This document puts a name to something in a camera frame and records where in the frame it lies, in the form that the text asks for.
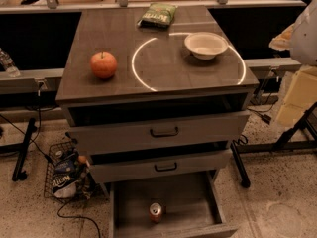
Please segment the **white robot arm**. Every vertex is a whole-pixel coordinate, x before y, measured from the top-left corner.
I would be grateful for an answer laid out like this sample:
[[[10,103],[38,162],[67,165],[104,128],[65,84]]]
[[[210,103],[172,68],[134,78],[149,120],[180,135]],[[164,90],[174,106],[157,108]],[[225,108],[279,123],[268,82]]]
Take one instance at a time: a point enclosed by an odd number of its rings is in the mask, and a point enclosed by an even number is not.
[[[317,0],[312,0],[296,21],[273,38],[269,46],[277,51],[290,51],[301,64],[293,75],[275,120],[293,127],[317,101]]]

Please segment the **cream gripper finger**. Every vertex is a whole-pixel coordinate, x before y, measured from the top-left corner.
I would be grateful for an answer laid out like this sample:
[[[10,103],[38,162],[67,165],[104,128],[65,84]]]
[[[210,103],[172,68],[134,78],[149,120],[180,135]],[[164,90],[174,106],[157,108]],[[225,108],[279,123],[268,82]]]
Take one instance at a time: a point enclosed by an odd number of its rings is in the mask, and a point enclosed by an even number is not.
[[[285,127],[293,127],[317,101],[317,67],[302,66],[291,79],[276,115],[276,121]]]
[[[294,25],[291,24],[286,29],[284,29],[279,35],[270,41],[268,46],[277,51],[289,50],[293,27]]]

